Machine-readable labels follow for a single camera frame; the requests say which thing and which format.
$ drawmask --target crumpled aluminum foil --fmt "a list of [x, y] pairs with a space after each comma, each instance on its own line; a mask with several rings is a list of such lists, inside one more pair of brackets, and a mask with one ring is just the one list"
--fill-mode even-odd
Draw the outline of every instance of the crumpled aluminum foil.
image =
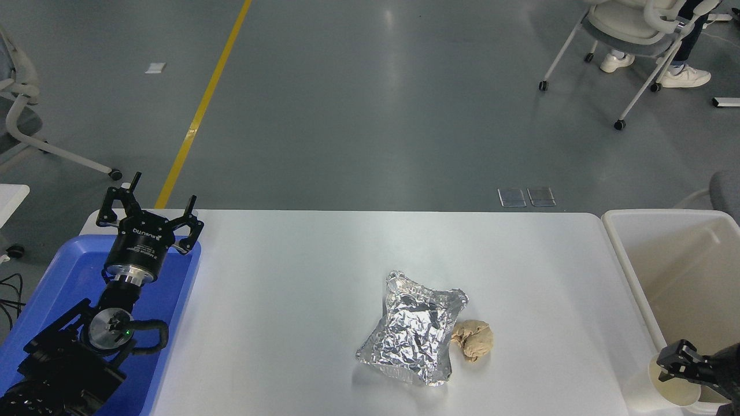
[[452, 374], [452, 328], [467, 303], [460, 289], [432, 290], [391, 272], [383, 317], [355, 357], [406, 383], [441, 386]]

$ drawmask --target white office chair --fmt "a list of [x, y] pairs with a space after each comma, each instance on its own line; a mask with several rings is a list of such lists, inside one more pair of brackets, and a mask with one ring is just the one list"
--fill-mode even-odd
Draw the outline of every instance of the white office chair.
[[[38, 84], [36, 69], [28, 56], [17, 48], [2, 26], [0, 26], [0, 92], [12, 93], [15, 96], [15, 100], [5, 117], [5, 129], [7, 130], [7, 134], [10, 135], [10, 138], [108, 174], [114, 181], [121, 179], [121, 171], [116, 168], [110, 168], [66, 150], [59, 149], [56, 146], [46, 143], [43, 138], [32, 133], [31, 135], [25, 134], [19, 129], [19, 119], [21, 119], [21, 114], [24, 112], [26, 106], [38, 103]], [[2, 97], [0, 97], [0, 100], [9, 101]]]
[[660, 81], [681, 46], [681, 40], [693, 29], [694, 22], [717, 6], [720, 0], [704, 0], [694, 9], [690, 21], [678, 16], [685, 0], [584, 0], [588, 9], [579, 17], [568, 40], [555, 57], [539, 90], [548, 89], [548, 80], [560, 61], [576, 32], [583, 28], [595, 40], [584, 61], [591, 62], [599, 42], [609, 47], [636, 56], [658, 57], [655, 70], [650, 74], [627, 108], [614, 123], [614, 128], [622, 130], [627, 125], [625, 117], [653, 80], [650, 90], [658, 92]]

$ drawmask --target paper cup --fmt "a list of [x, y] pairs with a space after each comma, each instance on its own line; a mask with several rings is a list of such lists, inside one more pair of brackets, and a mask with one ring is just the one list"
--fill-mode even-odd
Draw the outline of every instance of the paper cup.
[[630, 409], [638, 412], [690, 406], [699, 400], [702, 388], [681, 378], [658, 380], [661, 372], [656, 363], [658, 355], [650, 360], [646, 370], [633, 375], [622, 388], [622, 396]]

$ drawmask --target gray chair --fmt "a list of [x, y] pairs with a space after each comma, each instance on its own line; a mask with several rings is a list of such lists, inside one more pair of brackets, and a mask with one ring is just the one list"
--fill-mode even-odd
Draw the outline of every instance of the gray chair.
[[625, 111], [614, 123], [615, 129], [622, 130], [627, 125], [625, 117], [650, 83], [652, 83], [650, 90], [660, 91], [662, 87], [660, 81], [681, 46], [681, 39], [691, 32], [697, 18], [709, 13], [720, 0], [704, 0], [694, 9], [694, 17], [689, 21], [678, 16], [685, 0], [584, 1], [590, 6], [579, 17], [576, 26], [565, 44], [562, 45], [544, 79], [539, 83], [539, 90], [548, 89], [549, 79], [555, 66], [580, 29], [585, 30], [595, 39], [591, 51], [584, 58], [586, 62], [591, 62], [593, 59], [593, 53], [599, 42], [636, 56], [660, 57], [655, 70], [647, 77]]
[[712, 175], [709, 187], [694, 192], [682, 199], [674, 208], [687, 208], [692, 202], [709, 195], [712, 208], [726, 212], [735, 222], [740, 224], [740, 171], [721, 170]]
[[0, 114], [5, 117], [4, 129], [0, 130], [0, 153], [17, 144], [27, 144], [103, 172], [115, 181], [121, 179], [120, 170], [52, 146], [36, 135], [41, 129], [41, 120], [27, 105], [38, 103], [38, 85], [33, 64], [0, 27], [0, 93], [9, 93], [14, 97], [13, 100], [0, 97]]

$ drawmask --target chair leg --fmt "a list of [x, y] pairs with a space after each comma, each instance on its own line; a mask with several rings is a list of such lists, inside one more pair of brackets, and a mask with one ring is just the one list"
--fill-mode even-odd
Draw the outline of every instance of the chair leg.
[[655, 77], [658, 75], [661, 70], [664, 70], [667, 67], [667, 63], [669, 62], [668, 59], [671, 58], [676, 54], [676, 51], [678, 50], [679, 46], [681, 45], [681, 42], [676, 42], [672, 46], [672, 50], [667, 53], [663, 58], [661, 58], [660, 62], [655, 66], [655, 70], [653, 70], [653, 73], [650, 74], [649, 77], [645, 80], [642, 87], [640, 87], [639, 91], [637, 91], [637, 94], [635, 94], [634, 98], [632, 98], [632, 101], [630, 101], [629, 105], [627, 105], [627, 108], [625, 108], [625, 111], [622, 113], [622, 115], [619, 117], [619, 120], [616, 121], [614, 124], [614, 127], [618, 130], [621, 130], [624, 128], [625, 125], [625, 117], [627, 117], [627, 114], [632, 110], [632, 107], [634, 107], [637, 100], [640, 98], [642, 93], [645, 92], [645, 90], [648, 88], [651, 82], [655, 79]]
[[23, 134], [20, 130], [18, 130], [18, 119], [21, 115], [21, 111], [23, 111], [23, 109], [26, 107], [26, 104], [28, 104], [28, 97], [25, 95], [19, 95], [18, 98], [16, 98], [15, 102], [13, 102], [13, 105], [10, 107], [10, 111], [7, 114], [7, 117], [5, 119], [5, 128], [12, 137], [20, 141], [21, 143], [28, 144], [29, 146], [36, 147], [45, 152], [52, 153], [54, 155], [97, 170], [99, 172], [103, 172], [116, 181], [121, 178], [121, 172], [115, 168], [104, 166], [100, 163], [91, 161], [90, 159], [83, 158], [80, 155], [76, 155], [72, 152], [59, 149], [56, 146], [52, 146], [51, 144], [43, 142], [43, 140], [39, 140], [40, 138], [38, 136], [32, 137]]
[[679, 52], [679, 48], [681, 47], [681, 42], [678, 41], [675, 45], [675, 48], [673, 49], [673, 52], [666, 58], [665, 63], [663, 65], [663, 69], [660, 71], [660, 74], [658, 74], [658, 78], [655, 78], [655, 83], [660, 84], [660, 81], [663, 81], [663, 76], [668, 71], [668, 66], [671, 62], [673, 62], [673, 58], [676, 56], [676, 54]]
[[576, 35], [576, 32], [578, 31], [578, 29], [581, 28], [581, 22], [583, 21], [583, 19], [586, 17], [587, 14], [588, 14], [588, 9], [586, 9], [586, 11], [578, 18], [578, 22], [576, 23], [576, 26], [574, 26], [573, 30], [571, 30], [571, 34], [568, 35], [568, 39], [565, 40], [565, 43], [560, 48], [560, 51], [557, 53], [557, 56], [555, 57], [555, 60], [553, 61], [552, 65], [550, 65], [550, 68], [545, 74], [545, 77], [542, 79], [542, 82], [539, 83], [541, 90], [544, 91], [547, 89], [548, 79], [550, 79], [550, 76], [555, 70], [555, 66], [557, 65], [557, 63], [560, 62], [560, 59], [562, 58], [562, 54], [565, 53], [565, 50], [568, 48], [568, 45], [570, 45], [571, 42], [573, 41], [573, 37]]

